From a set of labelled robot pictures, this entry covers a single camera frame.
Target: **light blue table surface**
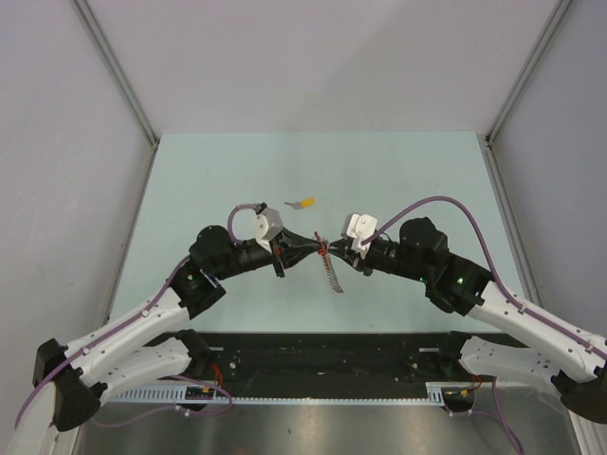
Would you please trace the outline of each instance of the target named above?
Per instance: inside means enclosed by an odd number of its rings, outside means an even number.
[[[130,245],[112,318],[153,294],[188,254],[196,234],[226,225],[237,204],[265,201],[285,226],[337,240],[348,213],[379,225],[412,202],[449,195],[474,214],[506,283],[521,284],[476,136],[472,132],[225,134],[164,136]],[[316,198],[294,210],[284,201]],[[250,215],[235,232],[252,237]],[[486,265],[474,232],[457,208],[433,203],[429,216],[449,236],[451,251]],[[388,233],[397,238],[395,225]],[[493,330],[447,315],[424,297],[422,283],[379,272],[370,278],[333,259],[344,289],[330,287],[312,255],[278,279],[271,267],[223,282],[228,294],[190,327],[214,332],[468,332]]]

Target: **red wire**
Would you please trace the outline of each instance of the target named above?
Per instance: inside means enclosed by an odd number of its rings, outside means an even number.
[[[216,363],[212,363],[211,365],[209,365],[213,371],[215,372],[215,381],[217,381],[217,377],[219,377],[219,385],[223,385],[224,383],[224,375],[221,373],[221,370],[219,369],[219,366]]]
[[[474,379],[475,382],[478,382],[478,385],[474,386],[474,389],[472,389],[471,391],[477,391],[483,385],[483,379],[478,374],[473,374],[472,378]]]

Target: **gray floor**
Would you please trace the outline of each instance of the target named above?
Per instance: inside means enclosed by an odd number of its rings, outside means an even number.
[[[526,455],[576,455],[560,404],[529,389],[500,390],[506,418]],[[153,405],[107,405],[98,415],[119,422]],[[490,389],[475,408],[494,411]],[[449,418],[440,408],[392,406],[242,406],[210,418],[166,411],[126,428],[83,428],[77,454],[415,454],[513,455],[502,428],[483,416]]]

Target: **small yellow part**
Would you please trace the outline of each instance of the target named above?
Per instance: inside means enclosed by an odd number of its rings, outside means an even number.
[[[307,199],[304,199],[301,204],[302,204],[302,209],[305,207],[310,207],[312,204],[314,204],[314,198],[308,197]]]

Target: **spring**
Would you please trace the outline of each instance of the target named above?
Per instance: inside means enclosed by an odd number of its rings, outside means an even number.
[[[338,294],[343,294],[343,289],[340,286],[338,276],[335,273],[335,268],[333,268],[333,263],[331,262],[331,256],[329,255],[329,243],[326,239],[321,237],[321,235],[317,231],[314,231],[314,236],[316,237],[316,240],[322,245],[322,248],[319,250],[319,254],[321,255],[322,264],[324,265],[326,277],[329,279],[329,284],[335,292],[337,292]]]

